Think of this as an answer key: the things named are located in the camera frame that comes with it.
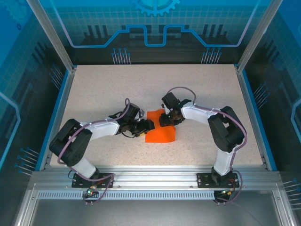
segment white work surface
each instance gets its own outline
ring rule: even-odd
[[[90,122],[122,111],[126,97],[144,111],[155,111],[175,86],[192,89],[199,105],[231,106],[248,134],[248,143],[236,155],[234,165],[262,164],[233,65],[79,65],[61,126],[71,118]],[[173,93],[180,100],[193,99],[184,89]],[[176,126],[175,142],[144,140],[102,137],[90,142],[85,157],[95,165],[213,165],[217,155],[210,128],[192,120]],[[58,165],[56,156],[50,165]]]

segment orange fabric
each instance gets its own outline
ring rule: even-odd
[[[160,109],[154,112],[147,112],[146,117],[155,124],[155,129],[147,132],[145,135],[146,143],[170,143],[175,141],[175,127],[165,126],[161,127],[159,117],[165,111]]]

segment black mounting plate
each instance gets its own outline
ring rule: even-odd
[[[110,175],[111,173],[101,173],[100,176],[101,178],[106,177],[108,175]],[[100,184],[97,185],[97,188],[106,188],[108,183],[110,182],[111,178],[105,179],[104,181],[102,181]],[[113,187],[113,181],[110,184],[109,188]],[[92,182],[90,181],[86,181],[85,179],[81,178],[78,174],[74,174],[73,175],[73,181],[72,181],[72,185],[71,187],[73,188],[89,188],[90,186],[92,186]]]
[[[234,179],[235,188],[239,188],[238,176],[236,173],[231,173],[229,179]],[[198,188],[233,188],[233,184],[228,180],[218,186],[211,177],[211,173],[197,173]]]

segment metal post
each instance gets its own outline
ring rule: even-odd
[[[73,72],[73,63],[69,58],[68,53],[66,52],[60,38],[55,32],[55,29],[51,24],[44,8],[41,6],[38,0],[27,0],[27,2],[30,8],[32,9],[33,13],[35,14],[36,18],[38,19],[39,23],[41,24],[43,30],[45,31],[51,44],[55,48],[60,59],[62,60],[64,66],[70,73]]]
[[[249,59],[251,58],[251,55],[255,51],[259,41],[263,37],[264,33],[266,32],[266,29],[268,28],[269,24],[271,23],[274,15],[276,14],[279,6],[281,5],[282,0],[272,0],[269,4],[267,10],[265,11],[261,21],[259,22],[249,44],[247,45],[241,59],[238,63],[238,71],[241,72]]]

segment transparent wall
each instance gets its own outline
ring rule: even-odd
[[[282,2],[246,66],[269,145],[284,182],[293,178],[301,180],[300,8],[300,1]]]
[[[41,0],[74,64],[238,63],[270,0]]]
[[[26,1],[2,1],[0,20],[0,224],[10,226],[37,159],[21,148],[39,155],[65,67]]]

